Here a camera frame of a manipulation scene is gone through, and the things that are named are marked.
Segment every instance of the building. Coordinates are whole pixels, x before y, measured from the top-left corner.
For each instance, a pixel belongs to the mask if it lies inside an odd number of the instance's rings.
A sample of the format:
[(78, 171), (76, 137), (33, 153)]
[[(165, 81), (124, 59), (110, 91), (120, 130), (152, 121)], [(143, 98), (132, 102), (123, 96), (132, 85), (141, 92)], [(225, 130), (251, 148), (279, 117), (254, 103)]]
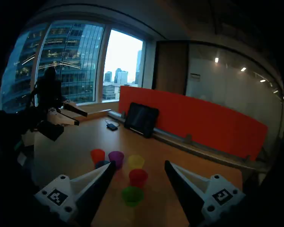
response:
[(118, 72), (118, 84), (124, 85), (127, 84), (127, 71)]
[(104, 75), (104, 82), (111, 82), (112, 72), (107, 72)]
[[(43, 32), (45, 26), (37, 26), (18, 38), (3, 74), (0, 109), (15, 113), (23, 110), (29, 101), (33, 59)], [(56, 78), (62, 82), (62, 96), (76, 103), (95, 101), (94, 82), (102, 32), (102, 27), (94, 25), (52, 24), (41, 51), (37, 78), (54, 66)], [(97, 35), (84, 40), (90, 33)]]
[(140, 75), (140, 72), (136, 72), (135, 84), (139, 83), (139, 75)]
[(115, 86), (111, 83), (103, 83), (102, 100), (115, 99)]
[(115, 74), (115, 84), (118, 84), (118, 72), (121, 72), (122, 70), (120, 68), (117, 68), (116, 74)]
[(135, 84), (138, 84), (138, 83), (139, 83), (141, 53), (142, 53), (142, 50), (139, 50), (139, 51), (138, 51), (138, 56), (137, 56)]

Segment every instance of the purple cup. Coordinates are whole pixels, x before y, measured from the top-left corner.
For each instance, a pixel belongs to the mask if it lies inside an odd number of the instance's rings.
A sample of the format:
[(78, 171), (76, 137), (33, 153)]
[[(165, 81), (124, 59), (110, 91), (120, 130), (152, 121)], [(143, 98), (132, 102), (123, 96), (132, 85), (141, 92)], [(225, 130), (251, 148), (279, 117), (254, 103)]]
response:
[(120, 151), (112, 151), (108, 154), (110, 161), (116, 162), (116, 169), (120, 169), (123, 165), (124, 154)]

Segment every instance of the glass wall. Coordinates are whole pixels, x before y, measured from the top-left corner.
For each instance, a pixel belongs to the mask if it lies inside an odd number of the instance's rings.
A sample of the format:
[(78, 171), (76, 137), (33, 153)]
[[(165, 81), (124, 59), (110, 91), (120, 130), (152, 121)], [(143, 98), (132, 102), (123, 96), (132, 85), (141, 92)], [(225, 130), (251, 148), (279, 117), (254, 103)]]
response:
[(273, 153), (284, 102), (279, 85), (262, 67), (225, 49), (190, 44), (186, 95), (263, 123), (268, 127), (263, 149)]
[(23, 110), (29, 99), (33, 60), (45, 26), (22, 33), (9, 57), (0, 90), (0, 109), (7, 113)]
[(62, 96), (76, 103), (95, 101), (95, 79), (103, 27), (53, 23), (44, 42), (37, 78), (54, 66)]
[(118, 100), (120, 86), (138, 87), (143, 41), (111, 30), (106, 52), (102, 100)]

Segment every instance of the wooden table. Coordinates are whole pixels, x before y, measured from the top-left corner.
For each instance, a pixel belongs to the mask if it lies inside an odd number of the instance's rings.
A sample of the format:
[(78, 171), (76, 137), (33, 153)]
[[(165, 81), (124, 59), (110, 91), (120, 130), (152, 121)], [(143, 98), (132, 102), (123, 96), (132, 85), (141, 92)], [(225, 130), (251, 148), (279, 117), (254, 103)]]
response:
[[(165, 160), (204, 177), (219, 173), (242, 189), (240, 170), (199, 158), (153, 138), (146, 139), (123, 125), (117, 131), (110, 131), (106, 128), (107, 118), (65, 127), (64, 133), (55, 142), (39, 133), (35, 136), (34, 175), (36, 183), (41, 186), (60, 174), (72, 179), (92, 171), (94, 164), (90, 151), (93, 149), (103, 149), (107, 160), (111, 151), (124, 153), (123, 168), (115, 173), (93, 219), (93, 227), (187, 227), (186, 216), (164, 171)], [(135, 208), (126, 206), (121, 197), (121, 191), (129, 185), (127, 159), (133, 154), (145, 159), (143, 169), (148, 172), (144, 200)]]

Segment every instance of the orange partition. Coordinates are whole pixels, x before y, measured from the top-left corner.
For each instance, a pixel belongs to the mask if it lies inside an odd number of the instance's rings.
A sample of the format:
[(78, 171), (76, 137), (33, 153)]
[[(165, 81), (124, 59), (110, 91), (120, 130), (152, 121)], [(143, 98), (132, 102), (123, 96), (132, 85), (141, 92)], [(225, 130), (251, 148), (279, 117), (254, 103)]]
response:
[(159, 109), (156, 128), (202, 145), (255, 160), (267, 126), (229, 108), (170, 92), (121, 86), (119, 113), (139, 103)]

